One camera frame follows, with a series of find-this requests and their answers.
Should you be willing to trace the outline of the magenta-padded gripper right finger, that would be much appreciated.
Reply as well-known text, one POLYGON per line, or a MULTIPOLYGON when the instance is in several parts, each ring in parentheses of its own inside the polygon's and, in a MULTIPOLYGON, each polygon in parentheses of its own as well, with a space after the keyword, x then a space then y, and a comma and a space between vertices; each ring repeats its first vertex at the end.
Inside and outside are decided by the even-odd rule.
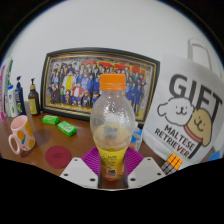
POLYGON ((136 150, 127 149, 124 158, 124 186, 127 189, 143 187, 164 176, 152 157, 143 157, 136 150))

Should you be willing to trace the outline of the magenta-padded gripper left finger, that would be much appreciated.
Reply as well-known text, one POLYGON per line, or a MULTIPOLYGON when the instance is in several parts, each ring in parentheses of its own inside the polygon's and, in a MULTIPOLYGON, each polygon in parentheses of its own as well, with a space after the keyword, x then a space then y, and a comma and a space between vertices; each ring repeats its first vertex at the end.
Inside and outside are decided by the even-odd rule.
POLYGON ((81 158, 74 157, 60 177, 84 188, 99 189, 102 175, 98 149, 94 147, 81 158))

